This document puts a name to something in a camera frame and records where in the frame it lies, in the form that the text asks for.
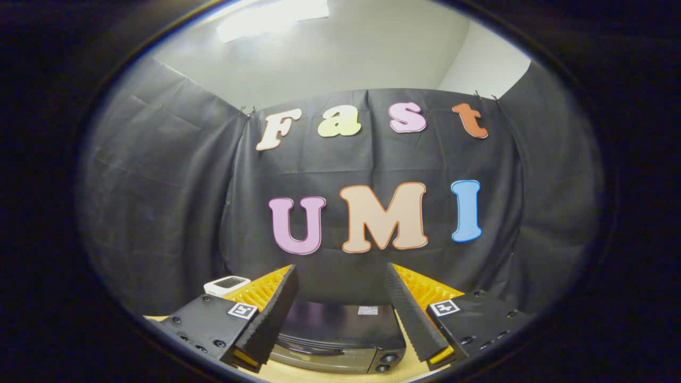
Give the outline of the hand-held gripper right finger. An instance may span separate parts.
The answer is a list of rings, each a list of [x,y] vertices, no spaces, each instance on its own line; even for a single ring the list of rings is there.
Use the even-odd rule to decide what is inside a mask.
[[[398,264],[386,268],[390,302],[430,370],[491,351],[533,317],[484,289],[463,293]]]

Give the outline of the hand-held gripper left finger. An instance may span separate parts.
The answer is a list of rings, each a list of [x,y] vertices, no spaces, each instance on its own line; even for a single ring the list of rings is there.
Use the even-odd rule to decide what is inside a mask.
[[[296,266],[269,272],[224,295],[202,294],[155,329],[204,358],[258,373],[266,364],[298,291]]]

